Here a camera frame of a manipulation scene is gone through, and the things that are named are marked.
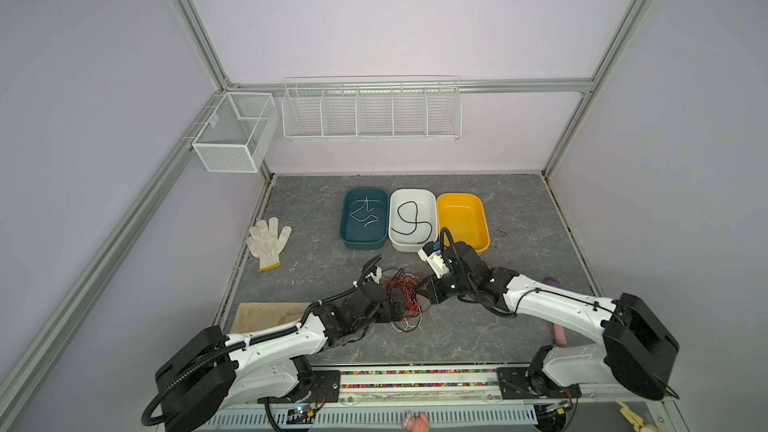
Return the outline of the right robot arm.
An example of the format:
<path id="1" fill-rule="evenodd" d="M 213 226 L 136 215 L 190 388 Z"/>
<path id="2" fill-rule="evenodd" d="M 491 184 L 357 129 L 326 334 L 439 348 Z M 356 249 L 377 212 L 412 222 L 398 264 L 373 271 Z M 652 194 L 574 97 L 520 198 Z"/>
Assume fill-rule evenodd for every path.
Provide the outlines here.
<path id="1" fill-rule="evenodd" d="M 418 256 L 432 272 L 417 292 L 433 305 L 455 297 L 498 317 L 528 315 L 590 339 L 588 346 L 541 347 L 522 375 L 523 391 L 552 397 L 583 384 L 618 384 L 652 401 L 674 396 L 669 380 L 679 343 L 641 298 L 585 295 L 490 267 L 448 229 Z"/>

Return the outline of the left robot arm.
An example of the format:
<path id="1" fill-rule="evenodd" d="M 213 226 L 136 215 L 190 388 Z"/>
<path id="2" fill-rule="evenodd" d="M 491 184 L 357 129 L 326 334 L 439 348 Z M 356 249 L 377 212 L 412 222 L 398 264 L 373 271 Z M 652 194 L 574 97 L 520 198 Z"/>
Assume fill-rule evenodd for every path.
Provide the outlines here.
<path id="1" fill-rule="evenodd" d="M 259 332 L 198 332 L 155 372 L 156 395 L 141 414 L 146 427 L 193 431 L 220 409 L 248 399 L 305 396 L 311 355 L 362 339 L 374 324 L 399 321 L 403 294 L 373 280 L 310 303 L 295 321 Z"/>

